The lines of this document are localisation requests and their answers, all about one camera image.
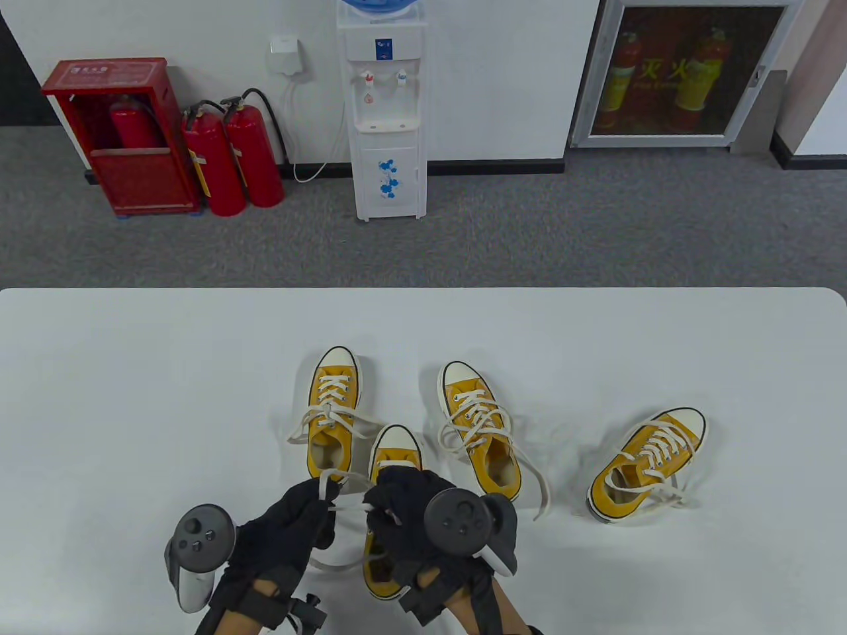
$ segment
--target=hand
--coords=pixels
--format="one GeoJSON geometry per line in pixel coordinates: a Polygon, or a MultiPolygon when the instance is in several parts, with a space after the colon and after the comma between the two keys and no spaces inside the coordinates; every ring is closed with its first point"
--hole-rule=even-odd
{"type": "Polygon", "coordinates": [[[328,549],[335,540],[335,513],[329,507],[339,493],[338,483],[330,480],[327,500],[318,500],[316,478],[289,489],[259,518],[238,528],[227,573],[261,577],[288,566],[302,577],[312,549],[328,549]]]}
{"type": "Polygon", "coordinates": [[[445,554],[427,537],[424,512],[436,494],[455,487],[434,472],[387,467],[365,494],[364,502],[374,507],[368,527],[395,560],[434,564],[445,554]]]}

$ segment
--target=white shoelace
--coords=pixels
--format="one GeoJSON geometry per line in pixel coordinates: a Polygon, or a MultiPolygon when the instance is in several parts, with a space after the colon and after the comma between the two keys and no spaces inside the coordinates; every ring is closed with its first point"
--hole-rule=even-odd
{"type": "Polygon", "coordinates": [[[294,432],[288,437],[288,442],[293,445],[307,444],[309,441],[309,426],[316,419],[318,420],[317,425],[319,428],[332,429],[338,425],[359,439],[370,439],[375,436],[379,429],[385,425],[384,423],[379,419],[368,417],[358,410],[336,403],[335,400],[344,399],[349,388],[350,377],[348,375],[323,376],[318,386],[318,405],[309,406],[303,419],[301,419],[294,432]],[[372,426],[374,429],[368,430],[367,433],[359,432],[341,415],[353,417],[354,420],[372,426]]]}
{"type": "MultiPolygon", "coordinates": [[[[382,467],[390,467],[390,466],[400,466],[400,467],[414,467],[416,466],[411,461],[380,461],[377,463],[377,466],[382,467]]],[[[360,484],[364,485],[367,489],[371,489],[374,486],[374,483],[370,478],[362,475],[356,474],[355,472],[343,472],[341,470],[324,470],[321,472],[320,479],[318,481],[318,498],[320,500],[326,500],[327,488],[329,487],[329,479],[333,476],[341,476],[344,477],[346,482],[349,481],[358,481],[360,484]]],[[[333,505],[329,508],[329,511],[365,511],[370,512],[373,511],[374,508],[372,505],[368,505],[368,503],[354,503],[353,505],[333,505]]],[[[384,558],[384,555],[371,556],[368,560],[379,560],[380,558],[384,558]]],[[[358,566],[364,564],[365,559],[359,558],[355,562],[351,562],[349,565],[327,565],[312,557],[309,558],[309,564],[314,568],[328,573],[343,573],[346,571],[350,571],[351,569],[355,569],[358,566]]]]}
{"type": "MultiPolygon", "coordinates": [[[[648,465],[650,466],[643,471],[644,475],[658,478],[660,479],[660,482],[637,488],[622,487],[620,485],[616,485],[612,481],[612,472],[609,471],[605,479],[606,486],[616,489],[618,492],[624,492],[625,494],[643,494],[644,492],[651,492],[652,494],[659,495],[665,494],[666,497],[660,499],[655,505],[653,505],[650,508],[650,511],[657,511],[658,509],[668,505],[672,507],[684,507],[689,505],[691,501],[685,493],[685,486],[681,488],[674,487],[667,481],[665,475],[659,472],[658,468],[662,467],[665,464],[665,461],[671,461],[674,456],[678,456],[679,451],[683,448],[687,448],[691,454],[691,458],[688,460],[688,464],[690,465],[694,462],[697,449],[691,442],[688,434],[686,434],[685,431],[678,425],[670,422],[648,421],[639,423],[633,426],[632,429],[624,435],[624,437],[632,438],[632,436],[644,426],[656,426],[659,429],[657,429],[650,438],[647,439],[646,443],[641,447],[641,451],[638,453],[638,456],[645,457],[648,465]]],[[[620,450],[617,453],[617,456],[622,456],[627,461],[631,461],[633,463],[639,460],[635,456],[628,452],[624,452],[623,450],[620,450]]]]}
{"type": "Polygon", "coordinates": [[[484,390],[472,390],[467,393],[460,393],[453,397],[453,400],[459,403],[459,408],[451,417],[448,423],[445,423],[438,435],[439,447],[450,454],[457,456],[464,451],[473,454],[473,451],[478,446],[485,443],[483,438],[486,434],[495,434],[508,441],[509,445],[515,451],[515,456],[522,462],[538,479],[538,484],[541,488],[541,507],[538,514],[533,520],[537,521],[542,516],[546,515],[550,509],[550,484],[547,478],[541,473],[541,470],[535,466],[529,456],[515,442],[512,436],[512,418],[496,401],[486,399],[484,390]],[[500,415],[503,421],[503,427],[498,428],[492,417],[500,415]],[[465,417],[466,421],[470,421],[470,428],[458,426],[456,419],[465,417]],[[459,445],[449,444],[448,439],[458,437],[459,445]]]}

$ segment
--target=red fire extinguisher cabinet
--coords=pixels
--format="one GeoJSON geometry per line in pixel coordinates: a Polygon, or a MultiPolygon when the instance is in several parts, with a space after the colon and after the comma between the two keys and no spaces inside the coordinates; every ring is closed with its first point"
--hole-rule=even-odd
{"type": "Polygon", "coordinates": [[[63,61],[42,88],[57,99],[119,216],[195,213],[201,207],[167,68],[163,58],[63,61]],[[155,147],[124,147],[113,116],[122,104],[131,104],[137,116],[151,118],[145,124],[161,130],[161,136],[150,137],[155,147]]]}

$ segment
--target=red fire extinguisher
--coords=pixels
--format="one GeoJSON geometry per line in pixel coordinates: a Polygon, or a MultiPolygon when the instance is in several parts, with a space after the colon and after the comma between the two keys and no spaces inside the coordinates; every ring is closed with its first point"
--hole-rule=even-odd
{"type": "Polygon", "coordinates": [[[285,199],[285,188],[282,185],[282,177],[276,165],[274,149],[270,145],[262,112],[244,103],[244,100],[253,92],[265,101],[274,119],[274,125],[278,125],[274,111],[265,95],[251,88],[241,97],[224,99],[221,102],[228,107],[227,114],[224,116],[226,134],[230,138],[232,152],[241,167],[247,194],[253,205],[276,207],[285,199]]]}
{"type": "Polygon", "coordinates": [[[672,129],[689,133],[697,130],[706,99],[731,52],[732,44],[723,29],[714,28],[708,37],[700,40],[673,101],[672,129]]]}
{"type": "Polygon", "coordinates": [[[109,116],[124,148],[165,147],[156,117],[149,106],[137,99],[122,96],[109,108],[109,116]]]}
{"type": "Polygon", "coordinates": [[[637,33],[625,31],[617,39],[612,64],[606,76],[600,106],[597,108],[596,128],[612,128],[627,96],[635,69],[641,63],[641,40],[637,33]]]}
{"type": "Polygon", "coordinates": [[[224,132],[224,118],[202,110],[223,109],[213,102],[199,102],[185,111],[182,134],[197,168],[200,185],[215,216],[237,216],[247,207],[244,184],[224,132]]]}

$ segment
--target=white wall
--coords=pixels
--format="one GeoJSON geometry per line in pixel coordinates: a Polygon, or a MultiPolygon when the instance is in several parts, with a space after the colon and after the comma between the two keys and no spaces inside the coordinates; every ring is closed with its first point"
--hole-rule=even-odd
{"type": "Polygon", "coordinates": [[[795,154],[847,155],[847,71],[829,93],[795,154]]]}
{"type": "Polygon", "coordinates": [[[829,0],[805,0],[803,2],[785,42],[779,49],[777,61],[773,65],[774,70],[787,70],[789,77],[791,76],[828,3],[829,0]]]}
{"type": "Polygon", "coordinates": [[[844,72],[847,0],[829,0],[785,86],[777,133],[797,153],[844,72]]]}
{"type": "MultiPolygon", "coordinates": [[[[598,0],[424,0],[433,70],[430,158],[554,158],[565,149],[598,0]]],[[[335,0],[0,0],[44,81],[62,58],[164,56],[180,100],[256,86],[279,105],[264,67],[274,34],[296,34],[308,81],[285,125],[301,162],[331,157],[341,116],[335,0]]]]}

